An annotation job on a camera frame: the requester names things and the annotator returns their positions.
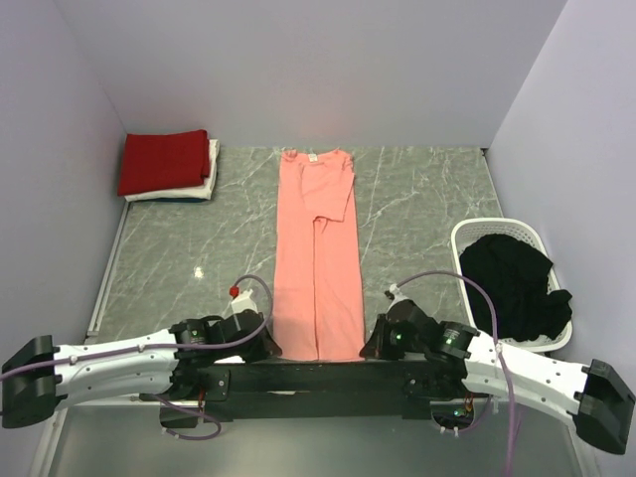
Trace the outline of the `pink t-shirt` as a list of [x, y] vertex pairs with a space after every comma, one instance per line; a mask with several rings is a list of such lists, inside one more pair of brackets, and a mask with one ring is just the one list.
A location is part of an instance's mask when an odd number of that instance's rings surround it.
[[355, 362], [365, 341], [350, 153], [281, 155], [273, 335], [292, 361]]

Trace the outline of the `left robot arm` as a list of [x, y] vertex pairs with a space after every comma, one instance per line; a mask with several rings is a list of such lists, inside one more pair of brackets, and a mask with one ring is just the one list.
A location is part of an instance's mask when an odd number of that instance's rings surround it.
[[130, 394], [191, 397], [200, 371], [239, 357], [253, 363], [278, 357], [262, 313], [183, 320], [149, 335], [94, 345], [60, 345], [50, 335], [31, 339], [1, 368], [1, 424], [43, 422], [87, 401]]

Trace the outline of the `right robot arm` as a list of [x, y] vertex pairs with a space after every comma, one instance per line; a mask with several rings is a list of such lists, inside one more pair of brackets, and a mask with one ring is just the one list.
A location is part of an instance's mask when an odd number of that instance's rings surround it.
[[603, 361], [554, 360], [461, 323], [437, 322], [402, 299], [378, 316], [360, 355], [397, 361], [408, 354], [422, 354], [439, 368], [436, 384], [447, 396], [467, 390], [507, 398], [560, 420], [601, 451], [622, 455], [627, 449], [635, 395]]

